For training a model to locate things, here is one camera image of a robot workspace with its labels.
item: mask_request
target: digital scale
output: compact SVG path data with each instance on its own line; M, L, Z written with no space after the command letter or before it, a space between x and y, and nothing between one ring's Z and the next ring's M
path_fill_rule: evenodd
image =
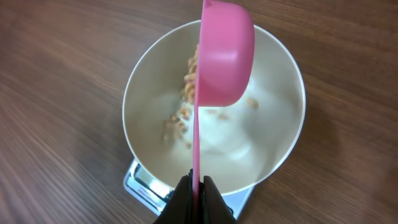
M135 159L124 177L123 186L156 215L162 213L174 192L159 180L152 178ZM243 211L253 188L223 197L235 219L238 219Z

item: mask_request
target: table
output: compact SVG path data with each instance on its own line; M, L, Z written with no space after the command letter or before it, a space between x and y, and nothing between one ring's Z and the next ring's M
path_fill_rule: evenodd
M234 1L295 57L305 124L240 223L398 223L398 3ZM122 187L124 87L200 0L0 0L0 223L152 223Z

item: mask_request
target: wooden table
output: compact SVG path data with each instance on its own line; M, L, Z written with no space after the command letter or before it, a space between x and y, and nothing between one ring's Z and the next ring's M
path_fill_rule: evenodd
M241 223L398 223L398 3L241 0L295 57L297 146ZM0 223L152 223L122 187L124 87L201 0L0 0Z

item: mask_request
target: pink measuring cup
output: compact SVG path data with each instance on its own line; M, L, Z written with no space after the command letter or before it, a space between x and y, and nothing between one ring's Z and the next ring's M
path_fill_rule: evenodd
M200 183L199 106L229 106L242 97L254 58L254 24L237 4L204 0L193 122L193 208Z

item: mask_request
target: white bowl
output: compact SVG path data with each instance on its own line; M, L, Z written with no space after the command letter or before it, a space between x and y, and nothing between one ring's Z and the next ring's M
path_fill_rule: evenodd
M137 62L123 100L123 125L129 147L148 173L171 188L192 168L192 150L162 139L163 121L178 110L187 60L195 52L200 21L161 37ZM243 97L220 108L219 120L200 108L201 168L222 195L249 188L271 175L293 149L305 114L300 70L273 35L255 26L251 80ZM246 103L255 98L259 108ZM185 138L192 139L192 123Z

